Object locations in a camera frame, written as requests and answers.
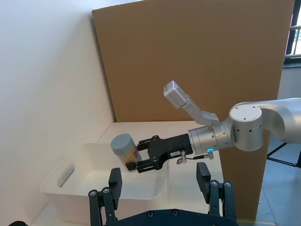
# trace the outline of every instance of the floor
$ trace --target floor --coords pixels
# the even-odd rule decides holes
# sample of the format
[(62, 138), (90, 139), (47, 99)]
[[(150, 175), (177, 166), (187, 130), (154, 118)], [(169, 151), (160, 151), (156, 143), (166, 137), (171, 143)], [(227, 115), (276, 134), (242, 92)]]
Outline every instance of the floor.
[[(269, 152), (282, 144), (271, 137)], [(271, 157), (296, 163), (301, 145), (286, 145)], [(301, 225), (301, 169), (267, 161), (256, 222), (240, 220), (241, 226)]]

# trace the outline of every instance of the cardboard box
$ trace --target cardboard box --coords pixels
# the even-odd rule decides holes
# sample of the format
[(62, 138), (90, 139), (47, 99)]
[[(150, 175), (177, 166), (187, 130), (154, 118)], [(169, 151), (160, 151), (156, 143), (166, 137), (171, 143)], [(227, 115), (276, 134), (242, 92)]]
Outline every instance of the cardboard box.
[[(293, 3), (146, 0), (94, 10), (117, 121), (191, 120), (164, 98), (171, 80), (221, 121), (239, 102), (276, 99)], [(258, 151), (220, 152), (241, 218), (256, 217), (264, 141)]]

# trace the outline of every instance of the white plastic bin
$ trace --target white plastic bin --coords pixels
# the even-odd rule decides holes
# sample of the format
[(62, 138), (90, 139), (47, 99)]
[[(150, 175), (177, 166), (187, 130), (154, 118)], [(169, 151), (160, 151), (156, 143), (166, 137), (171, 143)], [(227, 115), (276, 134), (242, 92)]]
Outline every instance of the white plastic bin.
[(118, 219), (155, 210), (164, 204), (168, 166), (145, 173), (127, 172), (114, 155), (110, 144), (84, 144), (71, 152), (44, 180), (40, 189), (62, 217), (69, 221), (90, 223), (88, 192), (108, 186), (112, 168), (120, 167), (122, 190)]

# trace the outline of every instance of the table surface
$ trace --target table surface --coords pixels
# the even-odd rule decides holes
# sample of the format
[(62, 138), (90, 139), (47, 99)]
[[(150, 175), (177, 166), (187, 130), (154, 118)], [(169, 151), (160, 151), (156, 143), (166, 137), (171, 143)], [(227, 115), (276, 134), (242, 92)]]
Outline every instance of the table surface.
[[(131, 134), (135, 143), (139, 140), (159, 135), (168, 138), (187, 133), (188, 130), (200, 127), (194, 121), (161, 121), (161, 122), (114, 122), (98, 140), (98, 143), (110, 143), (121, 134)], [(223, 181), (222, 167), (218, 152), (214, 152), (214, 159), (201, 160), (209, 168), (212, 179)], [(194, 212), (208, 212), (208, 205), (198, 187), (196, 180), (196, 164), (198, 161), (188, 160), (186, 164), (177, 165), (176, 159), (169, 160), (169, 178), (166, 204), (156, 209), (182, 209)], [(62, 220), (54, 206), (48, 203), (31, 226), (84, 226)]]

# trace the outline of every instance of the white wall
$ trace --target white wall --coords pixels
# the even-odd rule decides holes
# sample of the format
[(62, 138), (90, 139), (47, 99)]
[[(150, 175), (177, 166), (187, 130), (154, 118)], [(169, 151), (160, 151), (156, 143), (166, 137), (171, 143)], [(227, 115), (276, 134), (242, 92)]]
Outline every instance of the white wall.
[(301, 97), (301, 68), (283, 69), (278, 99)]
[(0, 225), (34, 220), (46, 175), (112, 123), (90, 15), (120, 2), (0, 1)]

